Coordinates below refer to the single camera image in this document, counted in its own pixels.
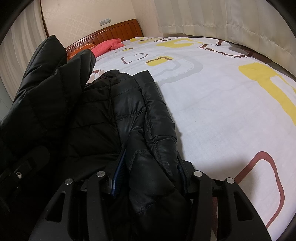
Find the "bedsheet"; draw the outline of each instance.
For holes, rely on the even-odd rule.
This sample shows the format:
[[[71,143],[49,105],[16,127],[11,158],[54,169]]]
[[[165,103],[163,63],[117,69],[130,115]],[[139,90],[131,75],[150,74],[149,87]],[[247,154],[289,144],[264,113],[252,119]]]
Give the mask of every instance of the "bedsheet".
[[[212,38],[143,38],[96,59],[89,82],[148,70],[184,160],[239,183],[276,240],[296,212],[296,82],[268,58]],[[214,210],[217,200],[214,199]],[[217,232],[213,212],[212,240]]]

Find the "jacket sleeve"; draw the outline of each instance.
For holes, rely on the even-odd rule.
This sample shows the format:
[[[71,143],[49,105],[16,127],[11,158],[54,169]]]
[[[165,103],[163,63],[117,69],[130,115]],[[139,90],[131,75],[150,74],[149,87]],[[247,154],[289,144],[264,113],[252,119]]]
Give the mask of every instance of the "jacket sleeve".
[[[59,148],[67,117],[92,72],[95,58],[90,50],[67,54],[55,36],[43,41],[34,53],[14,103],[0,124],[0,153],[19,158],[31,148]],[[0,161],[0,172],[13,158]]]
[[[148,71],[133,76],[145,102],[133,124],[126,161],[140,240],[184,240],[191,205],[183,197],[175,124]]]
[[[40,84],[55,70],[67,63],[67,54],[63,45],[52,35],[45,39],[35,50],[24,73],[14,101],[24,92]]]

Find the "orange headboard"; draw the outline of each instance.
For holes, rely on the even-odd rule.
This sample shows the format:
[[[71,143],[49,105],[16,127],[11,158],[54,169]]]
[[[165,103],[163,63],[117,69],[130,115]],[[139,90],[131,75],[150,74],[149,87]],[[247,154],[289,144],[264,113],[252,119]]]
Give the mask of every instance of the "orange headboard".
[[[142,30],[140,25],[136,19],[124,21],[121,23],[114,24],[107,28],[103,28],[98,30],[80,40],[71,44],[66,48],[68,57],[70,54],[79,47],[83,46],[87,43],[102,43],[109,39],[117,39],[120,38],[121,41],[132,39],[134,37],[143,37]]]

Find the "black down jacket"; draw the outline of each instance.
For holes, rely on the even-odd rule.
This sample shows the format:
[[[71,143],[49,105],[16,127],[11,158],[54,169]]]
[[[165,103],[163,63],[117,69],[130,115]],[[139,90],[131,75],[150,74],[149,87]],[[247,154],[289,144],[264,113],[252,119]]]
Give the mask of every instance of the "black down jacket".
[[[128,184],[106,201],[114,240],[184,240],[191,206],[182,196],[175,124],[153,78],[111,70],[86,85],[94,64],[90,50],[67,63],[55,36],[41,43],[0,125],[0,172],[44,145],[51,162],[34,183],[41,178],[52,195],[66,178],[90,177],[125,148]],[[40,198],[32,183],[11,203],[27,192]],[[23,216],[21,222],[30,219]]]

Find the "silver screw head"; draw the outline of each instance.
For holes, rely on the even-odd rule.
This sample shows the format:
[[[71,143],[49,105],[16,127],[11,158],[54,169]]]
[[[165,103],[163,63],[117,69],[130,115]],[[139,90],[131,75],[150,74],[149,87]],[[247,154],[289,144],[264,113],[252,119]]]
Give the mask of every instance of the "silver screw head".
[[[202,176],[202,172],[201,172],[201,171],[195,171],[195,172],[194,172],[194,175],[195,175],[196,177],[201,177],[201,176]]]
[[[234,183],[234,179],[231,178],[231,177],[227,178],[226,181],[227,181],[228,183],[230,183],[230,184],[233,184],[233,183]]]
[[[104,171],[98,171],[98,172],[96,173],[96,176],[97,176],[97,177],[103,177],[103,176],[105,176],[105,172],[104,172]]]
[[[17,172],[17,178],[22,179],[22,173],[21,172]]]
[[[72,182],[73,182],[73,179],[72,179],[72,178],[68,178],[68,179],[65,181],[65,184],[66,184],[66,185],[70,185],[70,184],[72,184]]]

